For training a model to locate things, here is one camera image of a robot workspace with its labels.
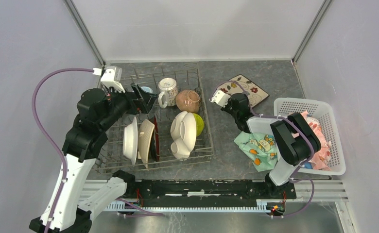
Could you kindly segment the light blue mug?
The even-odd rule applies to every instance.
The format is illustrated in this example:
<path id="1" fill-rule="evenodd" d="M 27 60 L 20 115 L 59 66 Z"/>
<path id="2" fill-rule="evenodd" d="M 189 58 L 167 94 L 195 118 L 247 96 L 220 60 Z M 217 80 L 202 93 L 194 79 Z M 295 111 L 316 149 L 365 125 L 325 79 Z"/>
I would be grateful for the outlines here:
<path id="1" fill-rule="evenodd" d="M 153 93 L 153 89 L 147 86 L 142 86 L 141 89 L 147 93 Z"/>

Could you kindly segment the square floral plate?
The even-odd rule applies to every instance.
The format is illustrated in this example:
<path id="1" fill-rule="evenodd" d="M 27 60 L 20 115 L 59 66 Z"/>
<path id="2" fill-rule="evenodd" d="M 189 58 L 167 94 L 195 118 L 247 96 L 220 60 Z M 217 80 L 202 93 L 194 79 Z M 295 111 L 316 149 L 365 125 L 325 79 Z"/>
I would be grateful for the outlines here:
<path id="1" fill-rule="evenodd" d="M 269 94 L 261 87 L 241 74 L 231 78 L 230 80 L 235 81 L 238 84 L 227 82 L 222 84 L 218 89 L 226 94 L 233 95 L 236 93 L 243 93 L 243 90 L 241 89 L 242 87 L 247 92 L 246 95 L 248 96 L 249 104 L 252 107 L 255 107 L 269 97 Z"/>

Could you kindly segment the white floral mug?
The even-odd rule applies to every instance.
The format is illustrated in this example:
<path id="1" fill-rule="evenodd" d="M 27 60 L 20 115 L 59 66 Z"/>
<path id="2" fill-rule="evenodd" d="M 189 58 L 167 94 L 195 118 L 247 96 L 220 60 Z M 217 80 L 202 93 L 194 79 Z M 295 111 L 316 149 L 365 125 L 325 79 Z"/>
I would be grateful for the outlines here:
<path id="1" fill-rule="evenodd" d="M 176 105 L 176 96 L 178 95 L 177 82 L 173 78 L 164 78 L 158 83 L 158 104 L 161 108 L 172 107 Z"/>

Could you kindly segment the plain white plate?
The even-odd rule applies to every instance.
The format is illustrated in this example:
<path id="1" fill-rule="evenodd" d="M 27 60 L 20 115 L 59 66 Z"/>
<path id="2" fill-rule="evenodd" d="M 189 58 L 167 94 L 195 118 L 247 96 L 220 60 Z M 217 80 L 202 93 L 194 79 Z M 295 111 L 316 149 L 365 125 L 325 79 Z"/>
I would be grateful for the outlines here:
<path id="1" fill-rule="evenodd" d="M 123 133 L 123 155 L 129 159 L 134 166 L 138 152 L 138 123 L 134 117 L 132 122 L 124 128 Z"/>

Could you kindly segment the lime green bowl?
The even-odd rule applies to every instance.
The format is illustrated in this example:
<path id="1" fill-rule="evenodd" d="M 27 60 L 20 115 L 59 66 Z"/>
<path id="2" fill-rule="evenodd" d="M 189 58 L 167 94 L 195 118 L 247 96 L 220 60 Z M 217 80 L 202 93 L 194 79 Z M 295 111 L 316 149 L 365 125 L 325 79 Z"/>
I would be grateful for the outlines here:
<path id="1" fill-rule="evenodd" d="M 200 136 L 205 128 L 205 123 L 204 123 L 204 120 L 203 118 L 196 114 L 196 113 L 193 113 L 193 116 L 195 118 L 195 121 L 196 121 L 196 133 L 197 133 L 197 136 Z"/>

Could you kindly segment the beige brown-rimmed bowl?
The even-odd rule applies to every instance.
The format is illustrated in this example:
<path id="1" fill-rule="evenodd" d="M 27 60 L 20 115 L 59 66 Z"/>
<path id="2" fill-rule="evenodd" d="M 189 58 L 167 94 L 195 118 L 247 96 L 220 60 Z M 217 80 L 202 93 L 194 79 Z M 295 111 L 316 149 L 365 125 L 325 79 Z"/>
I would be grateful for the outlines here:
<path id="1" fill-rule="evenodd" d="M 175 98 L 176 106 L 180 111 L 198 113 L 200 96 L 193 90 L 183 90 Z"/>

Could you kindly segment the cream divided plate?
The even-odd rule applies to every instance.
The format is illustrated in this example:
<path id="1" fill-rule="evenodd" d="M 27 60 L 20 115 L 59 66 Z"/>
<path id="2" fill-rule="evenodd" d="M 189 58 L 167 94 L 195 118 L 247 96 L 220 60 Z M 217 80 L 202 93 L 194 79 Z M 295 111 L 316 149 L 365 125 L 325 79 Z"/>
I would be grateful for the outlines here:
<path id="1" fill-rule="evenodd" d="M 176 159 L 186 160 L 195 148 L 196 121 L 192 113 L 182 111 L 173 120 L 170 128 L 173 142 L 171 151 Z"/>

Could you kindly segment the red-rimmed beige plate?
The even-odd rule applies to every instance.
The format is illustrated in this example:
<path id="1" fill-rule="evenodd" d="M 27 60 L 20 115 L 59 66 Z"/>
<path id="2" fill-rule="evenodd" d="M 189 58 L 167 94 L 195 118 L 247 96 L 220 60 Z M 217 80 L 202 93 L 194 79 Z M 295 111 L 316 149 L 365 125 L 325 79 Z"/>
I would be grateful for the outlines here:
<path id="1" fill-rule="evenodd" d="M 150 155 L 151 155 L 151 158 L 155 162 L 159 162 L 160 156 L 159 156 L 159 135 L 158 135 L 157 119 L 154 116 L 150 121 L 155 126 L 154 130 L 153 130 L 153 136 L 152 136 L 151 142 L 150 142 Z"/>

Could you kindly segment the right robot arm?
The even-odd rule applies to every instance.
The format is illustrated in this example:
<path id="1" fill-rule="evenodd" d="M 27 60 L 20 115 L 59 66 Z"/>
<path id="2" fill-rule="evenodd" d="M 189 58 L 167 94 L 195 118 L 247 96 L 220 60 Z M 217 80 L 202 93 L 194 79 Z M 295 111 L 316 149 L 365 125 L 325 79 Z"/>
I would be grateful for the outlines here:
<path id="1" fill-rule="evenodd" d="M 301 163 L 309 161 L 322 148 L 320 140 L 300 113 L 287 117 L 256 115 L 245 94 L 236 93 L 231 96 L 220 90 L 210 101 L 232 115 L 237 127 L 245 133 L 253 132 L 248 121 L 258 118 L 275 119 L 269 126 L 281 158 L 265 177 L 264 192 L 270 198 L 281 195 L 283 185 L 292 180 L 292 175 L 299 170 Z"/>

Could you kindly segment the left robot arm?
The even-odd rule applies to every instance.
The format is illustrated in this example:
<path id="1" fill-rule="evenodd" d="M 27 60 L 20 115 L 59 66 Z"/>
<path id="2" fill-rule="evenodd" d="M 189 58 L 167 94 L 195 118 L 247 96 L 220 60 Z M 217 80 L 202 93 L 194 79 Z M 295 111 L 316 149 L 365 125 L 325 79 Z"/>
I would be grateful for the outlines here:
<path id="1" fill-rule="evenodd" d="M 124 115 L 148 113 L 156 95 L 132 84 L 130 92 L 107 92 L 99 88 L 85 91 L 77 103 L 78 115 L 67 132 L 62 148 L 59 178 L 45 212 L 32 219 L 36 233 L 87 233 L 93 220 L 115 199 L 132 197 L 134 175 L 118 170 L 96 193 L 80 201 L 86 178 L 107 142 L 107 131 Z"/>

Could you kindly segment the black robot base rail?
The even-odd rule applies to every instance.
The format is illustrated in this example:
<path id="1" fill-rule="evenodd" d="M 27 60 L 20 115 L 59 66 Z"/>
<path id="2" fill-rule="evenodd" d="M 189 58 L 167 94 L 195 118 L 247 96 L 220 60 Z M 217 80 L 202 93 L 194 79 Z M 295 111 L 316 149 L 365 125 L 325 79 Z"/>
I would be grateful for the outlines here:
<path id="1" fill-rule="evenodd" d="M 136 180 L 122 170 L 112 175 L 123 179 L 126 192 L 108 209 L 124 217 L 164 216 L 167 212 L 263 212 L 297 197 L 295 186 L 270 183 L 269 177 L 255 180 Z"/>

